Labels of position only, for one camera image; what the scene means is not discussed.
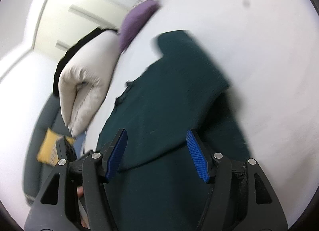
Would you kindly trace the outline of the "blue pillow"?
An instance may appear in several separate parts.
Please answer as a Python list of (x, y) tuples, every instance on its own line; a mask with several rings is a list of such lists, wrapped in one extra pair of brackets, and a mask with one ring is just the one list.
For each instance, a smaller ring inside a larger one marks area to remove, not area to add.
[(83, 146), (83, 143), (85, 141), (85, 138), (86, 138), (86, 133), (83, 132), (81, 133), (80, 135), (78, 135), (75, 139), (75, 142), (73, 144), (73, 147), (74, 147), (74, 150), (75, 150), (75, 153), (76, 153), (76, 156), (77, 158), (80, 158), (81, 157), (81, 152), (82, 152), (82, 146)]

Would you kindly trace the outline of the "purple cushion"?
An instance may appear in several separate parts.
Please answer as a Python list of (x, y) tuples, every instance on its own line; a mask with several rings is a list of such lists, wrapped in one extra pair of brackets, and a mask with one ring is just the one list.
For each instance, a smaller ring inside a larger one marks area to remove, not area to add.
[(159, 8), (157, 0), (139, 0), (132, 6), (119, 28), (119, 52), (124, 52)]

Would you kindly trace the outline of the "white bed sheet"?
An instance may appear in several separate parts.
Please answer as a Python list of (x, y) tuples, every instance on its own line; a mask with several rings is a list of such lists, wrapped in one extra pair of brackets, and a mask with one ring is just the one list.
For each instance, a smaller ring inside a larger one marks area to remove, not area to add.
[(230, 81), (232, 111), (292, 226), (318, 189), (318, 0), (159, 2), (120, 56), (85, 148), (96, 148), (125, 83), (159, 59), (155, 38), (187, 30)]

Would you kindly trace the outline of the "dark green knitted garment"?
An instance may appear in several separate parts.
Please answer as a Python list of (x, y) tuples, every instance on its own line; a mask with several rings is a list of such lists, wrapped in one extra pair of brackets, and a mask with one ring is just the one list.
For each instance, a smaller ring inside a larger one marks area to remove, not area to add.
[(128, 134), (119, 172), (105, 186), (120, 230), (195, 230), (210, 191), (186, 145), (195, 129), (213, 150), (232, 160), (249, 157), (229, 110), (229, 84), (185, 31), (157, 37), (162, 57), (124, 93), (99, 134), (97, 148), (119, 129)]

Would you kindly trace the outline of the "yellow pillow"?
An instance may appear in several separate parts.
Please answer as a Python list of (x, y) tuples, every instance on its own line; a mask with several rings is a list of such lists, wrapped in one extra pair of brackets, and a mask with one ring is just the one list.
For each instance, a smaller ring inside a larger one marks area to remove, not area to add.
[(56, 132), (48, 128), (44, 140), (40, 145), (39, 152), (37, 153), (37, 161), (46, 165), (55, 166), (58, 162), (56, 141), (64, 138), (66, 138), (68, 143), (70, 143), (71, 145), (73, 145), (75, 142), (75, 139), (73, 137), (57, 134)]

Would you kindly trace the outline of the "beige rolled duvet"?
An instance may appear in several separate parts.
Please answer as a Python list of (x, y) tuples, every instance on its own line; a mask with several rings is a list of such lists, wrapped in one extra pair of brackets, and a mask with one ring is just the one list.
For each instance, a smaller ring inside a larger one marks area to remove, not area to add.
[(62, 119), (72, 136), (84, 132), (99, 110), (119, 55), (119, 37), (108, 30), (81, 47), (63, 68), (59, 100)]

